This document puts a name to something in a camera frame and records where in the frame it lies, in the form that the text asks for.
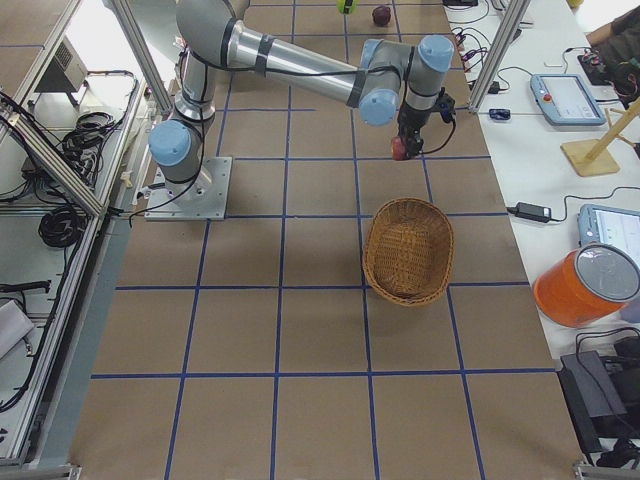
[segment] dark fruit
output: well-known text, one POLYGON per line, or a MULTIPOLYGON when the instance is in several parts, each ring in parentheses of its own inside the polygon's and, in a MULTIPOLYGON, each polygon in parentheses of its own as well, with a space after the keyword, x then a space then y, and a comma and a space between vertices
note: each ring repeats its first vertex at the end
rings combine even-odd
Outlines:
POLYGON ((391 9, 386 5, 380 5, 373 9, 373 23, 379 27, 386 27, 391 21, 391 9))

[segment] robotic arm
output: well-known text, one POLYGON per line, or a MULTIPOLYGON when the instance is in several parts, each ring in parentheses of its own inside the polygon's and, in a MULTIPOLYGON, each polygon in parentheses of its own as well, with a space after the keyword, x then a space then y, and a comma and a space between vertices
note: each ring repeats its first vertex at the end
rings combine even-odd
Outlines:
POLYGON ((420 153, 420 130, 432 112, 451 121, 454 102, 442 88, 454 52, 447 38, 426 36, 417 47, 367 40, 356 68, 247 28, 242 21, 247 6, 248 0, 178 2, 178 28, 188 45, 182 90, 169 119, 152 131, 149 146, 174 194, 198 183, 191 189, 195 193, 181 195, 186 197, 182 201, 210 183, 200 168, 199 150, 215 115, 219 70, 254 71, 315 91, 358 108, 373 126, 389 123, 399 107, 398 136, 392 141, 396 160, 420 153), (398 92, 405 81, 400 105, 398 92))

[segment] wooden stand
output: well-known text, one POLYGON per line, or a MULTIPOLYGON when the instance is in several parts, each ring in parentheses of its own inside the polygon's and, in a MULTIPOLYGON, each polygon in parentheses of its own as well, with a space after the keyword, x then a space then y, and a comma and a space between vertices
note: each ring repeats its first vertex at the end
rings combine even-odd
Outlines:
POLYGON ((563 143, 560 148, 567 156, 575 171, 581 177, 616 173, 620 166, 607 151, 607 146, 620 135, 622 130, 640 113, 640 100, 636 100, 622 117, 600 140, 580 140, 563 143))

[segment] power adapter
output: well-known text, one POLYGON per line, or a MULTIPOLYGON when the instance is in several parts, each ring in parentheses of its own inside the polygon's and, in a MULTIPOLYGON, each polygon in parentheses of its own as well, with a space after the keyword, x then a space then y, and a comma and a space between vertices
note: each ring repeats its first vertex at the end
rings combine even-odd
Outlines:
MULTIPOLYGON (((473 87, 475 86, 476 81, 475 80, 471 80, 469 82, 469 90, 473 90, 473 87)), ((487 90, 487 93, 491 94, 491 95, 495 95, 496 93, 500 93, 500 83, 493 81, 491 82, 491 85, 489 86, 489 89, 487 90)))
POLYGON ((516 217, 533 220, 534 222, 548 223, 551 220, 551 209, 549 207, 541 207, 530 203, 518 202, 515 207, 507 207, 507 212, 516 217))

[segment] silver pole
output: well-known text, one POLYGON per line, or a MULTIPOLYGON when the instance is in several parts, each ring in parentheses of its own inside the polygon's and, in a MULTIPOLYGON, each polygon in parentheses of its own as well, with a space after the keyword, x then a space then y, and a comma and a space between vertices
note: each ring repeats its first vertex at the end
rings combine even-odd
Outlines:
POLYGON ((80 467, 68 465, 35 470, 16 470, 0 473, 0 480, 77 480, 80 478, 80 467))
POLYGON ((513 36, 518 29, 518 25, 524 16, 524 12, 529 6, 529 0, 511 0, 507 11, 505 12, 500 27, 496 32, 496 36, 491 44, 491 50, 487 55, 480 75, 473 85, 471 97, 469 98, 469 111, 477 113, 482 100, 489 91, 489 86, 498 73, 500 64, 504 55, 509 49, 509 45, 513 40, 513 36))
POLYGON ((104 5, 115 14, 124 32, 133 55, 136 57, 147 84, 151 87, 154 98, 163 115, 168 115, 173 108, 171 97, 164 87, 158 68, 151 57, 142 31, 136 22, 127 0, 103 0, 104 5))
POLYGON ((580 480, 637 480, 640 479, 638 470, 621 468, 594 467, 580 464, 575 466, 576 478, 580 480))

